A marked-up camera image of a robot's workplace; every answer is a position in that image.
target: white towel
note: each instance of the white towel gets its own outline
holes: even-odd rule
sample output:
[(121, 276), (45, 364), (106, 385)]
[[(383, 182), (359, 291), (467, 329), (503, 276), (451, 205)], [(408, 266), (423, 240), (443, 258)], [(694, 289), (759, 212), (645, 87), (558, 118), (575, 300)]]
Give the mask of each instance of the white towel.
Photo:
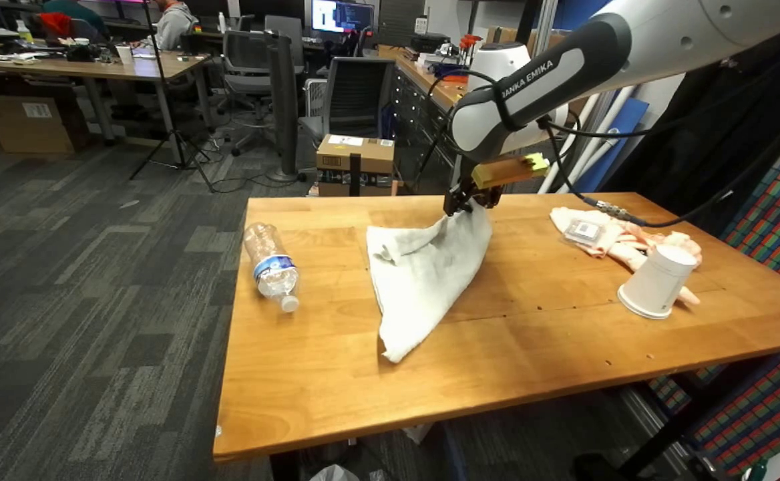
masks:
[(491, 240), (487, 209), (443, 216), (427, 230), (368, 228), (368, 276), (383, 307), (379, 340), (403, 360), (475, 278)]

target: white cup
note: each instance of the white cup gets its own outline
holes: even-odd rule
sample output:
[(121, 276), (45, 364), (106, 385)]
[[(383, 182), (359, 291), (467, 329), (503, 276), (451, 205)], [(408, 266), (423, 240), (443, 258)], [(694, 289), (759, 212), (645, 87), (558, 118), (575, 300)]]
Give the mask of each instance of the white cup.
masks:
[(621, 303), (645, 319), (667, 319), (679, 289), (698, 266), (682, 246), (657, 246), (649, 258), (621, 285)]
[(133, 45), (117, 45), (117, 57), (121, 57), (121, 63), (130, 63), (133, 62)]

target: plastic water bottle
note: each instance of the plastic water bottle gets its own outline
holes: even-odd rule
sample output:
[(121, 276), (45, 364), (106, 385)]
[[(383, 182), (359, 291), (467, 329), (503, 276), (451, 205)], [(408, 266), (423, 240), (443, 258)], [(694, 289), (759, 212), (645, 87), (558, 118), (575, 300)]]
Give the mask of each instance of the plastic water bottle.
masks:
[(299, 269), (285, 254), (277, 230), (273, 224), (248, 224), (245, 252), (253, 264), (260, 293), (277, 300), (283, 312), (295, 312), (299, 307), (299, 296), (295, 296)]

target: computer monitor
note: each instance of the computer monitor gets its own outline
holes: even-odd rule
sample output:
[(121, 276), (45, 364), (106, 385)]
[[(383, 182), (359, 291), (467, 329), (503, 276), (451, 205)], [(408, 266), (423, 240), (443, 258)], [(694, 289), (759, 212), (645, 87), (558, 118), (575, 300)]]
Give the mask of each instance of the computer monitor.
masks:
[(368, 2), (313, 0), (309, 26), (316, 33), (349, 33), (373, 26), (373, 7)]

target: gray carpet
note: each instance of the gray carpet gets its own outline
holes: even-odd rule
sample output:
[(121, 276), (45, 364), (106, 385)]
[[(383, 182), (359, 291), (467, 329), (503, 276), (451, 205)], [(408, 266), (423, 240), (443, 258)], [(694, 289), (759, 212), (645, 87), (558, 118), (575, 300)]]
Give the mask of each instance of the gray carpet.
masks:
[[(210, 439), (245, 198), (275, 185), (265, 140), (206, 164), (220, 188), (144, 148), (72, 160), (0, 156), (0, 479), (269, 479), (267, 463), (214, 467)], [(596, 393), (353, 448), (313, 448), (363, 479), (568, 479), (583, 451), (623, 456), (645, 432), (621, 393)]]

